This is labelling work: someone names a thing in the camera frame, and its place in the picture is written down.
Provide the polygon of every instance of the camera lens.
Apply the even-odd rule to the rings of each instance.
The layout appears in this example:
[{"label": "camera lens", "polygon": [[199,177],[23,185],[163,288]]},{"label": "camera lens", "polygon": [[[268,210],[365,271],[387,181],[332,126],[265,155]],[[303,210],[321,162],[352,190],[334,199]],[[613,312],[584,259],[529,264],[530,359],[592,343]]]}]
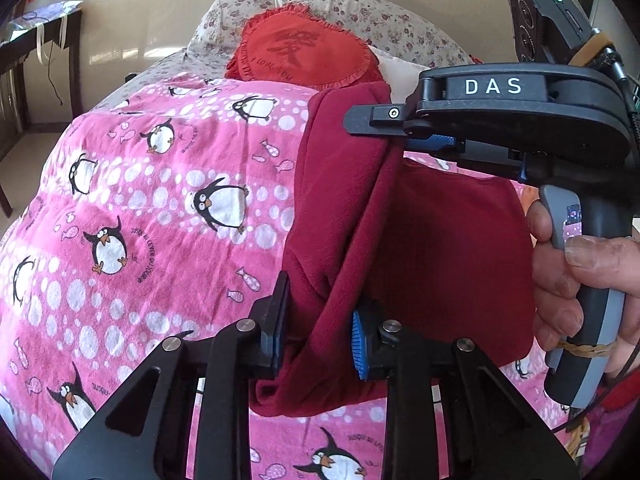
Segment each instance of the camera lens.
[{"label": "camera lens", "polygon": [[524,0],[518,0],[518,7],[520,7],[520,13],[527,27],[533,29],[533,14],[531,9]]},{"label": "camera lens", "polygon": [[522,56],[525,57],[527,61],[533,61],[533,58],[536,55],[536,51],[533,47],[533,41],[531,40],[531,36],[527,32],[527,29],[524,26],[520,26],[520,45],[522,46]]}]

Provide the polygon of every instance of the dark red towel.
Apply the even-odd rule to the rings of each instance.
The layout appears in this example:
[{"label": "dark red towel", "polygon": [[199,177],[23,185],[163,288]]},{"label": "dark red towel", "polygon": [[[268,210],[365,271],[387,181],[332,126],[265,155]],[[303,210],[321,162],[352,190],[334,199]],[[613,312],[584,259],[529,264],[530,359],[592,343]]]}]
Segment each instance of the dark red towel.
[{"label": "dark red towel", "polygon": [[384,83],[316,94],[298,153],[285,365],[252,409],[309,416],[379,398],[353,368],[351,313],[363,290],[424,335],[474,339],[498,365],[532,345],[531,252],[513,187],[402,161],[398,140],[353,137],[353,105],[389,102]]}]

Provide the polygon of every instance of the pink blanket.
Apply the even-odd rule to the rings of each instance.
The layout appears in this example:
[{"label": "pink blanket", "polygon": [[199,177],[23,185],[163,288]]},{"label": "pink blanket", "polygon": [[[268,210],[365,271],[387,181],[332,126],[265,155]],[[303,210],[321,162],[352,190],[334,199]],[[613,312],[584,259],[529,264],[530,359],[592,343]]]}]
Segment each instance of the pink blanket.
[{"label": "pink blanket", "polygon": [[[270,294],[313,93],[181,74],[63,134],[0,242],[0,415],[45,473],[160,340],[215,335]],[[507,368],[550,425],[566,418],[542,395],[539,349]],[[253,414],[254,478],[313,479],[327,446],[356,457],[342,478],[378,478],[384,420],[384,400]]]}]

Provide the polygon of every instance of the pillow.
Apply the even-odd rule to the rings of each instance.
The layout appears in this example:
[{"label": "pillow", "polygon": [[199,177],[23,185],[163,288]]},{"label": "pillow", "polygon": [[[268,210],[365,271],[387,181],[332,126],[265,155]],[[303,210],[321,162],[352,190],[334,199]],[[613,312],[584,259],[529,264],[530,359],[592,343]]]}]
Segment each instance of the pillow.
[{"label": "pillow", "polygon": [[291,83],[314,90],[382,81],[378,60],[351,32],[288,4],[246,22],[225,78]]},{"label": "pillow", "polygon": [[472,63],[433,23],[386,0],[275,0],[276,6],[291,2],[307,4],[315,16],[405,61],[430,68]]},{"label": "pillow", "polygon": [[273,6],[273,0],[215,0],[200,20],[187,53],[202,56],[216,47],[233,52],[246,20]]},{"label": "pillow", "polygon": [[391,86],[391,102],[404,103],[406,97],[414,92],[420,72],[429,67],[394,57],[374,46],[369,45],[369,48],[378,58],[380,73],[386,84]]}]

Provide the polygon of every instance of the ruffled edge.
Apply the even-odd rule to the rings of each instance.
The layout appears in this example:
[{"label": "ruffled edge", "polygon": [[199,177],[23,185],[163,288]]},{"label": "ruffled edge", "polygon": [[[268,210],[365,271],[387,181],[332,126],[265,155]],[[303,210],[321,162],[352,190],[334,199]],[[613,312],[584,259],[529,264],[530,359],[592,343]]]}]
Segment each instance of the ruffled edge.
[{"label": "ruffled edge", "polygon": [[307,88],[312,88],[314,90],[322,91],[329,90],[335,88],[343,88],[349,86],[356,81],[361,83],[366,82],[374,82],[374,81],[384,81],[380,70],[378,69],[378,58],[372,53],[370,48],[367,46],[367,43],[353,34],[350,30],[346,30],[344,28],[339,27],[338,25],[334,25],[333,23],[329,23],[322,18],[318,18],[314,16],[309,9],[308,5],[305,4],[286,4],[282,7],[275,7],[274,9],[268,9],[260,14],[256,14],[247,20],[244,24],[244,29],[242,30],[242,40],[240,42],[240,46],[234,53],[231,60],[226,65],[227,71],[225,73],[225,78],[229,79],[240,79],[243,81],[255,81],[256,78],[252,73],[251,66],[248,62],[248,40],[251,36],[251,33],[265,20],[275,16],[276,14],[281,14],[286,12],[288,14],[292,14],[295,16],[300,16],[302,18],[307,18],[313,22],[319,23],[324,28],[332,30],[334,32],[341,32],[343,34],[350,35],[353,37],[361,48],[364,50],[364,56],[362,57],[362,62],[360,66],[353,72],[351,75],[344,77],[338,81],[333,81],[329,83],[323,84],[305,84],[302,86],[306,86]]}]

